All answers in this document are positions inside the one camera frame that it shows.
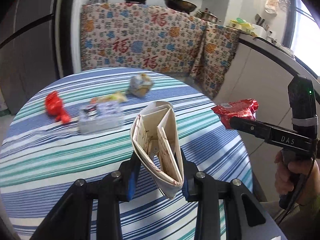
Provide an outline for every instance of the round table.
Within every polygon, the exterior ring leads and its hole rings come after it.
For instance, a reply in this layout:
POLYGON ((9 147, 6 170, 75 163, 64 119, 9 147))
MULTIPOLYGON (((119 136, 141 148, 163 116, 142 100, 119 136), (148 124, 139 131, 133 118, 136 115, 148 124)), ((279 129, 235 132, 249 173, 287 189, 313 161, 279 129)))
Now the round table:
MULTIPOLYGON (((133 68, 101 68, 74 74, 44 88, 18 112, 0 152, 0 188, 13 227, 29 239, 42 219, 78 178, 93 181, 117 170, 130 158, 130 127, 151 101, 169 101, 176 115, 179 143, 187 160, 214 178, 239 178, 252 191, 249 157, 237 131, 225 130, 211 110, 214 103, 192 87, 169 76, 133 68), (79 108, 90 98, 126 90, 130 78, 147 73, 155 84, 143 98, 127 95, 121 103, 124 125, 119 130, 81 135, 79 108), (71 116, 55 122, 44 110, 44 99, 58 91, 71 116)), ((187 203, 181 191, 172 200, 157 189, 141 168, 135 196, 120 204, 124 239, 193 239, 197 203, 187 203)), ((95 239, 97 202, 93 204, 91 236, 95 239)), ((221 234, 225 238, 223 204, 221 234)))

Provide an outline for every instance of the floral cloth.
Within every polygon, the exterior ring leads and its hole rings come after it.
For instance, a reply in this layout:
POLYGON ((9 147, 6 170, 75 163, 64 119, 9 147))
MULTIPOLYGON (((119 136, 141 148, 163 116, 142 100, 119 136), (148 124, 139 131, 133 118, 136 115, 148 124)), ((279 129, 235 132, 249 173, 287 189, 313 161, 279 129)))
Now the floral cloth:
POLYGON ((207 23, 190 76, 210 98, 218 94, 223 84, 238 46, 239 34, 238 30, 207 23))
POLYGON ((82 70, 121 66, 191 75, 212 98, 233 59, 238 36, 238 30, 160 6, 84 5, 82 70))

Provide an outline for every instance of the black cable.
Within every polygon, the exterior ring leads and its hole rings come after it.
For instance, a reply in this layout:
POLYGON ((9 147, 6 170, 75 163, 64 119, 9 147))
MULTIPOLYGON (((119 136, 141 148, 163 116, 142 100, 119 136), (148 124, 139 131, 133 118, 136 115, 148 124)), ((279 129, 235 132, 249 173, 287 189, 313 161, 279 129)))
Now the black cable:
POLYGON ((316 160, 316 155, 314 154, 313 157, 312 157, 312 164, 311 164, 311 167, 310 167, 310 170, 309 170, 308 175, 307 175, 306 178, 304 179, 303 184, 302 184, 300 190, 298 191, 295 199, 292 201, 291 205, 287 207, 285 214, 284 214, 283 217, 280 219, 280 221, 277 223, 277 225, 280 225, 280 223, 284 220, 284 218, 289 214, 289 212, 291 211, 292 206, 294 205, 294 203, 296 202, 296 200, 299 198, 301 191, 304 189, 304 187, 305 187, 305 185, 306 185, 306 183, 307 183, 307 181, 308 181, 308 179, 309 179, 309 177, 310 177, 310 175, 311 175, 313 166, 314 166, 314 164, 315 164, 315 160, 316 160))

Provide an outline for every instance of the wok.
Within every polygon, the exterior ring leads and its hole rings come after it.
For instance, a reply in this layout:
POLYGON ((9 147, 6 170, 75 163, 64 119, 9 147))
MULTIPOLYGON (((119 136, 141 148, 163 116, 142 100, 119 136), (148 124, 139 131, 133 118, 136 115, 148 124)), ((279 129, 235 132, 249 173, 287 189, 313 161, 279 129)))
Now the wok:
POLYGON ((197 6, 185 0, 164 0, 165 5, 175 11, 190 13, 193 12, 197 6))

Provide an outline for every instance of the box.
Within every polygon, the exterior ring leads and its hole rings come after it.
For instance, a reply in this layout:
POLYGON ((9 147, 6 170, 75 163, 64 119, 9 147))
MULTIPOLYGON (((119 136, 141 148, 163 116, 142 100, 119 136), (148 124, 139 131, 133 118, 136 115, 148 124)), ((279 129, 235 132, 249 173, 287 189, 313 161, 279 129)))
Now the box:
POLYGON ((136 97, 144 97, 146 93, 151 89, 154 82, 146 74, 142 73, 136 76, 133 76, 129 84, 129 92, 136 97))
POLYGON ((119 129, 123 115, 117 101, 90 104, 80 108, 79 131, 90 134, 119 129))

